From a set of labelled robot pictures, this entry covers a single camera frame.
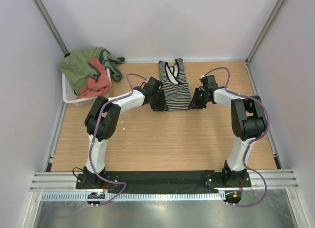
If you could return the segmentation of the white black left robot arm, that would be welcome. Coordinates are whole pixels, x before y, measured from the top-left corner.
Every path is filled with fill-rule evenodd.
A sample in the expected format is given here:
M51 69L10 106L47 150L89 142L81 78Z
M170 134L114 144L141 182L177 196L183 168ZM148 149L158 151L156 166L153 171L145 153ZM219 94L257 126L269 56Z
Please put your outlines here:
M162 82L153 77L141 86L131 87L123 95L106 98L99 96L94 101L84 125L89 135L89 152L83 173L79 174L76 188L100 188L105 179L105 153L108 140L113 136L120 115L135 107L149 104L153 111L166 107Z

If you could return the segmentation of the salmon red tank top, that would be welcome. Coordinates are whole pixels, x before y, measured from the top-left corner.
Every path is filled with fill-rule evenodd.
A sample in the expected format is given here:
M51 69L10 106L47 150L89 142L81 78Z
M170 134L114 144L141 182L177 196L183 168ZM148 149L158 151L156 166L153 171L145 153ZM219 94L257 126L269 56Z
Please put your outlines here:
M93 56L90 58L88 66L95 70L96 74L90 74L85 79L86 84L80 89L77 99L94 98L109 94L112 91L112 84L105 66Z

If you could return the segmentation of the black white striped tank top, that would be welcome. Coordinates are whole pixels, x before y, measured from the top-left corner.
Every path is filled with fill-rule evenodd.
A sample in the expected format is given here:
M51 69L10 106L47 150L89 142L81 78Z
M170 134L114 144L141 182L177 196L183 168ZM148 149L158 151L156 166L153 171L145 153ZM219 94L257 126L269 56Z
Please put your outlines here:
M162 82L166 101L166 111L189 110L191 95L187 82L184 62L175 59L173 66L168 62L159 61L159 80Z

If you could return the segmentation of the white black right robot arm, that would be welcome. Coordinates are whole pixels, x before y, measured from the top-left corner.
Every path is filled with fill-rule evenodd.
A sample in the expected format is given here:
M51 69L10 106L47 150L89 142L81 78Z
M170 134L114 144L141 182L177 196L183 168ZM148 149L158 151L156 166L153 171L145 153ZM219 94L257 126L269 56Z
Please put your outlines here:
M234 145L222 169L222 182L229 187L240 185L247 173L247 161L253 145L266 133L268 121L259 96L237 94L220 87L213 75L202 76L201 86L195 88L191 109L203 109L207 103L221 104L231 110Z

